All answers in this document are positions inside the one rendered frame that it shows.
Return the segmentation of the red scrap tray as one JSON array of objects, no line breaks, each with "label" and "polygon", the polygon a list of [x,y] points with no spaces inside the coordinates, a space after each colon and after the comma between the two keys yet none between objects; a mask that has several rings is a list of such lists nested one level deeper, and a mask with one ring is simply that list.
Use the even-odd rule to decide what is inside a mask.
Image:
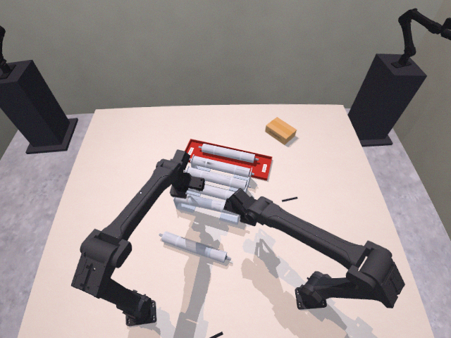
[{"label": "red scrap tray", "polygon": [[249,152],[249,151],[243,151],[246,153],[255,154],[255,158],[259,159],[258,161],[254,161],[253,163],[250,163],[250,162],[240,161],[240,160],[233,159],[233,158],[227,158],[227,157],[223,157],[223,156],[217,156],[217,155],[213,155],[213,154],[204,153],[204,152],[202,152],[202,149],[198,148],[199,146],[202,146],[203,144],[219,146],[219,147],[232,149],[232,150],[236,150],[236,151],[243,151],[240,149],[234,149],[234,148],[230,148],[227,146],[221,146],[221,145],[212,144],[212,143],[208,143],[208,142],[202,142],[202,141],[195,140],[195,139],[190,139],[185,151],[190,155],[190,158],[192,158],[192,156],[194,154],[195,156],[198,156],[198,157],[208,158],[208,159],[215,160],[215,161],[220,161],[220,162],[224,162],[224,163],[242,166],[245,168],[250,168],[250,172],[252,169],[252,173],[254,173],[254,175],[251,175],[251,177],[267,181],[268,173],[269,173],[270,166],[271,166],[272,156],[266,156],[266,155],[262,155],[262,154],[256,154],[253,152]]}]

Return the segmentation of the brown cardboard box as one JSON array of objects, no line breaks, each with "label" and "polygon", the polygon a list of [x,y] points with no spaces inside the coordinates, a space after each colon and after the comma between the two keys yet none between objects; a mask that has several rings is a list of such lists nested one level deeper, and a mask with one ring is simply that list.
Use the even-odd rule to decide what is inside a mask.
[{"label": "brown cardboard box", "polygon": [[265,132],[283,145],[287,144],[296,134],[296,129],[280,118],[275,118],[266,125]]}]

